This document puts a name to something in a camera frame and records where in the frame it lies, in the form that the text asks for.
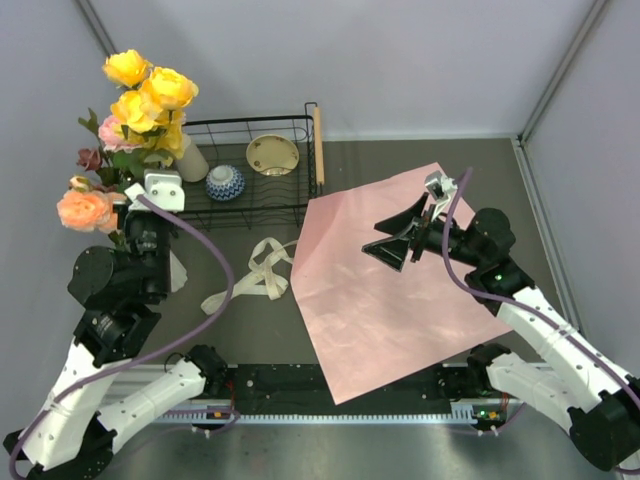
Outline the peach peony stem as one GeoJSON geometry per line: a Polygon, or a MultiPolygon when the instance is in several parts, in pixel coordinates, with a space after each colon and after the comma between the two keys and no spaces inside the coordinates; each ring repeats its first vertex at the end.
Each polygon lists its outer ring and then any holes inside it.
{"type": "Polygon", "coordinates": [[[120,221],[124,214],[119,212],[119,208],[125,208],[126,202],[124,194],[109,191],[84,176],[75,175],[57,202],[56,209],[64,227],[83,233],[102,232],[116,248],[123,249],[125,237],[120,221]]]}

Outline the yellow rose stem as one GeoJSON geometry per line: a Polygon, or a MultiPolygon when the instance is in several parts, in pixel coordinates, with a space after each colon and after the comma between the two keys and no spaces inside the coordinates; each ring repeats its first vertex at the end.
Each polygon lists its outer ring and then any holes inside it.
{"type": "Polygon", "coordinates": [[[108,56],[102,71],[121,89],[110,115],[126,127],[125,135],[143,141],[143,169],[181,158],[186,109],[199,95],[198,85],[172,68],[153,65],[135,49],[108,56]]]}

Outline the cream printed ribbon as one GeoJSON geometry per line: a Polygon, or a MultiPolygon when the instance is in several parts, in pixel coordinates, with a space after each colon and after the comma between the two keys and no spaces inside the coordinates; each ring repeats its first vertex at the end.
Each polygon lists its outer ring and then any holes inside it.
{"type": "Polygon", "coordinates": [[[274,267],[279,262],[293,265],[294,255],[288,249],[297,243],[297,240],[281,243],[273,237],[259,241],[247,263],[249,272],[235,283],[231,298],[242,295],[267,296],[271,301],[281,298],[289,289],[290,282],[286,276],[277,274],[274,267]]]}

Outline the mauve rose stem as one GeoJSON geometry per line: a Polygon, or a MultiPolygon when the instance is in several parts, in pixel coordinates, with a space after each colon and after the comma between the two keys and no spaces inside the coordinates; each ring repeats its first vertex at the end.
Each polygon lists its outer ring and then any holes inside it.
{"type": "Polygon", "coordinates": [[[78,150],[76,165],[85,171],[97,172],[103,166],[103,157],[99,148],[81,148],[78,150]]]}

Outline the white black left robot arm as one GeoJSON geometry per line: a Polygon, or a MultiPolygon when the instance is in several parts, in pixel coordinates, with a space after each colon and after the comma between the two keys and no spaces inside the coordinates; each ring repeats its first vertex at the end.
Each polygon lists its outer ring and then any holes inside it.
{"type": "Polygon", "coordinates": [[[226,362],[214,348],[197,345],[155,381],[103,403],[158,324],[152,306],[171,291],[167,215],[132,211],[124,235],[123,250],[95,246],[77,258],[68,291],[85,312],[61,374],[32,423],[5,437],[10,462],[31,463],[29,479],[94,479],[157,418],[226,387],[226,362]]]}

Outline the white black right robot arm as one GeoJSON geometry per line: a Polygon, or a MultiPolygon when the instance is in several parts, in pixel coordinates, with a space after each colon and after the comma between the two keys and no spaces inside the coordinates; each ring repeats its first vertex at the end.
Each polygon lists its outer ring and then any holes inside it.
{"type": "Polygon", "coordinates": [[[508,217],[479,210],[466,228],[447,226],[442,203],[421,197],[375,224],[384,238],[364,253],[396,271],[423,252],[471,267],[463,287],[544,360],[541,371],[497,344],[473,349],[466,380],[476,394],[514,396],[552,420],[594,467],[611,471],[639,451],[639,380],[593,347],[546,300],[510,256],[508,217]]]}

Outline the purple wrapping paper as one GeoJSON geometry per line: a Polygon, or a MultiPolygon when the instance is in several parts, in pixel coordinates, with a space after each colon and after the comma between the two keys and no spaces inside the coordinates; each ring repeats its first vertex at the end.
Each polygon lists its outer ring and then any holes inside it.
{"type": "Polygon", "coordinates": [[[437,163],[309,202],[291,287],[336,404],[510,332],[425,253],[397,272],[365,254],[377,222],[411,207],[437,163]]]}

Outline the pink peony stem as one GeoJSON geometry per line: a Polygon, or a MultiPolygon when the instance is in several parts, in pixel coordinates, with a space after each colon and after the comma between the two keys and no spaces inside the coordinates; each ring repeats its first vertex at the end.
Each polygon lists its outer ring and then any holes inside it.
{"type": "Polygon", "coordinates": [[[88,112],[88,118],[79,117],[77,122],[96,140],[94,147],[85,148],[99,148],[101,151],[103,166],[94,173],[105,186],[140,178],[143,172],[141,156],[144,153],[142,139],[133,133],[125,135],[126,127],[122,127],[114,115],[99,123],[97,114],[92,109],[88,109],[88,112]]]}

